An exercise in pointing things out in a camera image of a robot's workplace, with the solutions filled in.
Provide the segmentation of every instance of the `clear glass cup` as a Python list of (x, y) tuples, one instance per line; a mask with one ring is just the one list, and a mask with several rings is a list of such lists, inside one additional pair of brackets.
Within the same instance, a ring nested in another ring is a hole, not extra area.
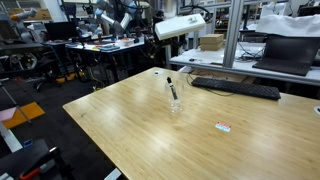
[(169, 103), (171, 112), (176, 113), (183, 110), (181, 105), (183, 99), (184, 84), (180, 80), (172, 80), (171, 85), (165, 83), (165, 97)]

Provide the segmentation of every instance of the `wooden table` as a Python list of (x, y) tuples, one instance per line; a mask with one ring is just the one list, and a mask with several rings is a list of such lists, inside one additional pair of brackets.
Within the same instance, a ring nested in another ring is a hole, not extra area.
[[(185, 84), (180, 113), (168, 76)], [(218, 96), (152, 68), (63, 108), (129, 179), (319, 179), (320, 101), (281, 97)]]

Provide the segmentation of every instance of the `laptop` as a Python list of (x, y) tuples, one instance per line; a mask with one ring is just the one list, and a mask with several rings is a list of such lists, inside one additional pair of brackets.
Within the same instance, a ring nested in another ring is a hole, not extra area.
[(268, 35), (262, 60), (253, 68), (306, 76), (320, 47), (320, 38)]

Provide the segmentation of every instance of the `office chair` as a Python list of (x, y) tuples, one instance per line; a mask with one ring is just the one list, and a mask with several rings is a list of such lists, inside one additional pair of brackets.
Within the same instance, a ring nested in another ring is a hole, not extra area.
[(57, 87), (61, 87), (61, 84), (56, 81), (60, 74), (58, 62), (59, 60), (55, 57), (53, 51), (42, 54), (41, 59), (37, 62), (34, 68), (38, 75), (44, 76), (44, 79), (34, 83), (33, 85), (37, 92), (40, 92), (40, 88), (46, 83), (55, 83)]

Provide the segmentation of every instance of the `desk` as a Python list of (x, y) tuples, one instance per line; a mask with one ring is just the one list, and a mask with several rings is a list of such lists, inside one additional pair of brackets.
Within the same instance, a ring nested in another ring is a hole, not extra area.
[(109, 51), (105, 51), (105, 50), (102, 50), (100, 51), (99, 49), (95, 49), (96, 45), (85, 45), (84, 47), (82, 45), (78, 45), (78, 46), (66, 46), (66, 49), (67, 49), (67, 52), (68, 54), (70, 55), (70, 59), (71, 61), (73, 62), (74, 64), (74, 68), (75, 68), (75, 72), (77, 74), (77, 76), (79, 77), (79, 80), (81, 80), (81, 76), (79, 74), (79, 69), (77, 68), (76, 66), (76, 62), (74, 60), (74, 58), (72, 57), (72, 53), (71, 52), (90, 52), (90, 53), (99, 53), (103, 56), (106, 56), (106, 58), (108, 59), (109, 62), (111, 62), (111, 66), (112, 66), (112, 73), (113, 73), (113, 76), (114, 76), (114, 81), (115, 82), (118, 82), (119, 81), (119, 78), (118, 78), (118, 73), (117, 73), (117, 70), (116, 70), (116, 64), (113, 62), (113, 55), (114, 54), (118, 54), (118, 53), (123, 53), (123, 52), (126, 52), (126, 51), (130, 51), (130, 50), (133, 50), (133, 49), (136, 49), (136, 48), (141, 48), (144, 46), (144, 42), (139, 42), (139, 43), (135, 43), (131, 46), (128, 46), (128, 47), (124, 47), (124, 46), (120, 46), (120, 49), (115, 49), (115, 50), (109, 50)]
[[(185, 84), (177, 114), (164, 98), (168, 76)], [(318, 179), (320, 101), (281, 97), (218, 96), (152, 68), (63, 108), (129, 179)]]
[[(241, 43), (244, 49), (249, 50), (251, 53), (258, 52), (264, 46), (263, 43)], [(224, 68), (221, 65), (211, 65), (210, 62), (220, 63), (223, 62), (224, 49), (220, 49), (219, 51), (200, 51), (199, 49), (192, 49), (180, 56), (173, 57), (170, 59), (171, 64), (182, 65), (182, 66), (190, 66), (202, 69), (210, 69), (221, 72), (228, 72), (234, 74), (242, 74), (254, 77), (261, 78), (270, 78), (275, 80), (282, 80), (292, 83), (300, 83), (300, 84), (308, 84), (314, 86), (320, 86), (320, 68), (319, 67), (311, 67), (311, 70), (308, 72), (306, 76), (297, 76), (286, 73), (262, 70), (257, 68), (252, 68), (256, 62), (237, 62), (234, 61), (233, 68)], [(244, 53), (241, 47), (237, 46), (237, 51), (235, 56), (239, 57)], [(190, 62), (190, 58), (202, 59), (202, 61)]]

